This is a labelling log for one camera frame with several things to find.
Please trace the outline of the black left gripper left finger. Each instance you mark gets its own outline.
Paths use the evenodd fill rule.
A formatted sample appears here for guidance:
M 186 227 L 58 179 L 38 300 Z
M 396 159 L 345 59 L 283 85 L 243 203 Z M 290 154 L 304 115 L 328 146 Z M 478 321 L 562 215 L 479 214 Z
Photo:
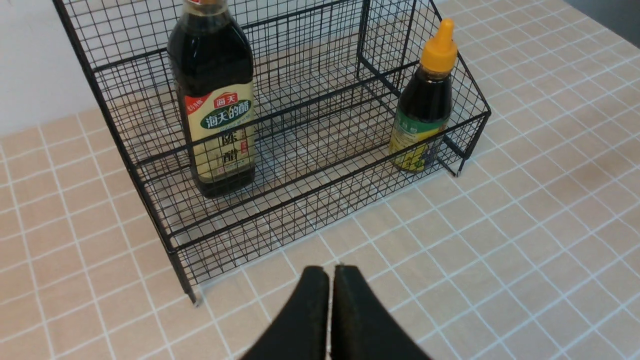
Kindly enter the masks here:
M 291 296 L 243 360 L 324 360 L 329 294 L 324 269 L 305 267 Z

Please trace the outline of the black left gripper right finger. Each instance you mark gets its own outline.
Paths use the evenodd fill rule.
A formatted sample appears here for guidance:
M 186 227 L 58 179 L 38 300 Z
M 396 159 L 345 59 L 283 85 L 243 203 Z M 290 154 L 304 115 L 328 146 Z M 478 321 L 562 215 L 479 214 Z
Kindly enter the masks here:
M 375 296 L 358 267 L 334 268 L 332 360 L 429 360 Z

